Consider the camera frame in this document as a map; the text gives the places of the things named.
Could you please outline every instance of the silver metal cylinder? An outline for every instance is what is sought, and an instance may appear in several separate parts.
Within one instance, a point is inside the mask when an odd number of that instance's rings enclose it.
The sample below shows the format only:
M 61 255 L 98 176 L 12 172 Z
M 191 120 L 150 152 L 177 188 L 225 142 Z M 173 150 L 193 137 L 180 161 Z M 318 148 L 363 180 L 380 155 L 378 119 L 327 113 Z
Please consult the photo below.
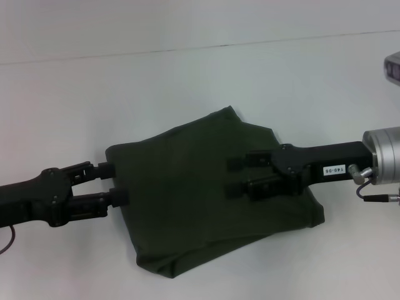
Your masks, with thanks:
M 366 131 L 362 142 L 373 156 L 372 183 L 400 183 L 400 127 Z

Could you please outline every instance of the fabric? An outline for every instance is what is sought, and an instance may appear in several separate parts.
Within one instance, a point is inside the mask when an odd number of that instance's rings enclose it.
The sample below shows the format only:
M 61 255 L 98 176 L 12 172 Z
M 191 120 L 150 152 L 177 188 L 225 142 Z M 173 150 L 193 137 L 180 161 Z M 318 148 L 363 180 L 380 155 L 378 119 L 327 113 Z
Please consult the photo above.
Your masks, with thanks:
M 122 215 L 137 265 L 174 278 L 244 245 L 324 222 L 309 189 L 301 196 L 226 199 L 224 185 L 263 177 L 268 168 L 229 173 L 226 161 L 279 146 L 268 128 L 241 122 L 227 107 L 141 142 L 112 146 L 116 187 L 129 190 Z

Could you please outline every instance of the white surface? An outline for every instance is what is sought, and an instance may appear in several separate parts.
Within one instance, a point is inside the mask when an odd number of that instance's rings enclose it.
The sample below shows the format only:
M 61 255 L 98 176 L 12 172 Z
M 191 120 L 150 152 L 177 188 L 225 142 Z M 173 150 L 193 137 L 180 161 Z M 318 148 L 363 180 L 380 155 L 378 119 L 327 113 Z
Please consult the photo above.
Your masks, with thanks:
M 394 0 L 0 0 L 0 63 L 400 30 Z

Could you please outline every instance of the white label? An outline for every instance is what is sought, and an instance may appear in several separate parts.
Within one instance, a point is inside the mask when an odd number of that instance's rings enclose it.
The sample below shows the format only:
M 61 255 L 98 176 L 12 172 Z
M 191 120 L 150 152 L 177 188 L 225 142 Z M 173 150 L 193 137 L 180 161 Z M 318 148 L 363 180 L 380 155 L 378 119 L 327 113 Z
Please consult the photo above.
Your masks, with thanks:
M 324 167 L 324 176 L 338 175 L 346 173 L 346 165 Z

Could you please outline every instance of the black cable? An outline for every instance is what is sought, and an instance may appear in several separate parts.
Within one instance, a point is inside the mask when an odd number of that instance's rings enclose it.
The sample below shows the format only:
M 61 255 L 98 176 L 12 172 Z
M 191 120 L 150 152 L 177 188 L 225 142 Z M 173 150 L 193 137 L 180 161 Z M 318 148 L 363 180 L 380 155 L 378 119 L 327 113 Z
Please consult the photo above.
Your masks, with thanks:
M 3 254 L 4 252 L 6 252 L 11 247 L 11 245 L 13 244 L 13 242 L 15 240 L 15 229 L 14 229 L 14 226 L 10 225 L 10 228 L 11 228 L 11 240 L 9 241 L 9 243 L 8 243 L 8 245 L 6 247 L 4 247 L 4 248 L 2 248 L 0 250 L 0 255 Z
M 362 190 L 363 188 L 365 188 L 365 187 L 366 187 L 368 184 L 370 184 L 371 182 L 372 182 L 371 180 L 368 180 L 367 182 L 364 182 L 362 185 L 360 185 L 360 186 L 357 188 L 357 191 L 356 191 L 357 196 L 359 196 L 361 199 L 364 199 L 364 196 L 361 195 L 360 192 L 361 192 L 361 190 Z

